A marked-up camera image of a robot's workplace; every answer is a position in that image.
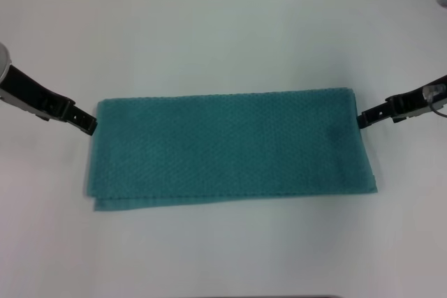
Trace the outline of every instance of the white table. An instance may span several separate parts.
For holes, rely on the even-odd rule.
[[[435,0],[0,0],[20,70],[104,98],[352,87],[358,110],[447,73]],[[362,136],[376,195],[93,212],[90,138],[0,104],[0,297],[442,297],[447,120]]]

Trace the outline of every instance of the folded towel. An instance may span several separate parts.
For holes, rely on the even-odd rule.
[[[98,104],[88,194],[114,211],[377,192],[350,89]]]

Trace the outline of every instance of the textured fabric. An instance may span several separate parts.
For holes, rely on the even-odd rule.
[[[377,192],[350,89],[98,104],[88,193],[102,211]]]

